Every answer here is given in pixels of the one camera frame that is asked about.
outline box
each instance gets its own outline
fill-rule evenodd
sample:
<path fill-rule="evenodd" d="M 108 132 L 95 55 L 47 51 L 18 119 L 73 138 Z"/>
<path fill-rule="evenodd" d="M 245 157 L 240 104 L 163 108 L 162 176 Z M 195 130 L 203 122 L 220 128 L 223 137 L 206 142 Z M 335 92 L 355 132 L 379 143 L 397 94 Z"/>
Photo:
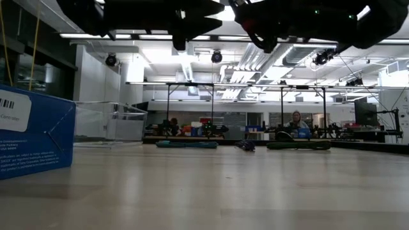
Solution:
<path fill-rule="evenodd" d="M 0 85 L 0 180 L 70 167 L 75 103 Z"/>

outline security camera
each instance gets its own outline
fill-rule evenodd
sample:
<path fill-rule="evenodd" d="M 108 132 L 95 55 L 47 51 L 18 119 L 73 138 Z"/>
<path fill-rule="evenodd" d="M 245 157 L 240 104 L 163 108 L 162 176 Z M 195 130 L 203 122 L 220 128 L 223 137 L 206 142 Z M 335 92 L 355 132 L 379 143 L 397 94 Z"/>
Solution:
<path fill-rule="evenodd" d="M 220 63 L 222 60 L 222 53 L 219 50 L 215 50 L 212 55 L 212 63 Z"/>
<path fill-rule="evenodd" d="M 116 54 L 108 54 L 108 57 L 105 60 L 105 64 L 107 64 L 107 66 L 114 67 L 117 63 L 118 60 L 116 59 Z"/>

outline wooden floor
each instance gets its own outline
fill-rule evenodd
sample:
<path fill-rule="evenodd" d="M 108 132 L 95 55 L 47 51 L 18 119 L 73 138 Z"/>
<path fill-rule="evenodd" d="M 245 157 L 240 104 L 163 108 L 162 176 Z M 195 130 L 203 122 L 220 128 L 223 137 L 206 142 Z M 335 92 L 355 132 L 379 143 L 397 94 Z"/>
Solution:
<path fill-rule="evenodd" d="M 409 157 L 346 149 L 77 149 L 0 181 L 0 229 L 409 229 Z"/>

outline white label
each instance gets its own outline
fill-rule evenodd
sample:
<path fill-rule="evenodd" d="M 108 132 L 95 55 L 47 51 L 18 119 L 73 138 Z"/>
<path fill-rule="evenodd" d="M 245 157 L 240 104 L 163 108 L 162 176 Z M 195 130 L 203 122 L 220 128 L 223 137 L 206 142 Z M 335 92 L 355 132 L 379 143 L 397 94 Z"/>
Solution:
<path fill-rule="evenodd" d="M 0 129 L 27 130 L 31 101 L 27 95 L 0 90 Z"/>

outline barcode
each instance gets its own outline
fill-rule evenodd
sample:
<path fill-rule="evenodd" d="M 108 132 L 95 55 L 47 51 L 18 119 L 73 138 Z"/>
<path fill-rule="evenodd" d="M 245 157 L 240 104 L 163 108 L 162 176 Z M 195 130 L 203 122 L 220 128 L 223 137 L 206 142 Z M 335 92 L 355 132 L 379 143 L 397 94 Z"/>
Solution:
<path fill-rule="evenodd" d="M 0 107 L 14 109 L 14 102 L 0 98 Z"/>

